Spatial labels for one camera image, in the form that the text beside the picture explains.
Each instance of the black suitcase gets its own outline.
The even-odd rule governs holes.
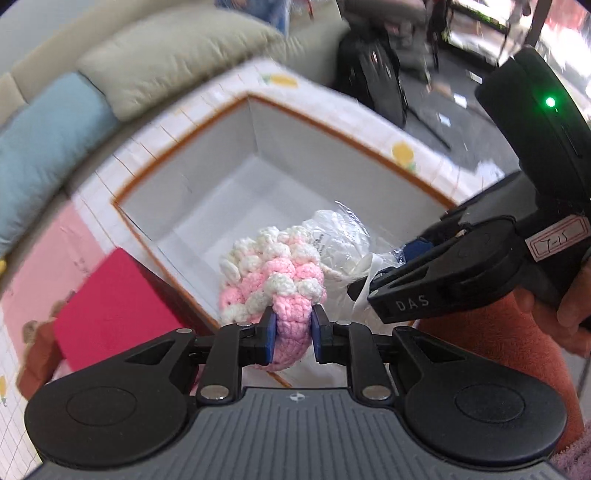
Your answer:
[[[399,70],[400,61],[386,30],[354,25],[339,44],[335,90],[404,128],[407,103]]]

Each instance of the plastic bag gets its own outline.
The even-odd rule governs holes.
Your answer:
[[[389,335],[393,325],[381,322],[367,301],[369,283],[378,271],[399,267],[401,249],[380,236],[372,237],[359,218],[336,202],[337,211],[318,210],[303,223],[312,234],[324,271],[327,299],[324,309],[332,321],[353,320],[367,325],[373,333]],[[361,294],[353,301],[349,284],[367,277]]]

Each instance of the label sticker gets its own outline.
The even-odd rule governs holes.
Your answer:
[[[569,215],[525,240],[536,262],[551,257],[591,236],[587,217]]]

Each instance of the human hand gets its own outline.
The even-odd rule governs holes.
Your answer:
[[[531,313],[540,330],[550,335],[565,350],[588,358],[591,353],[591,332],[579,327],[591,316],[591,262],[587,262],[564,295],[558,311],[537,300],[521,287],[514,291],[517,306]]]

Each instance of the blue pillow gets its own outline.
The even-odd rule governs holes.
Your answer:
[[[216,0],[215,4],[257,17],[287,36],[291,0]]]
[[[58,78],[0,134],[0,258],[72,170],[119,125],[79,73]]]

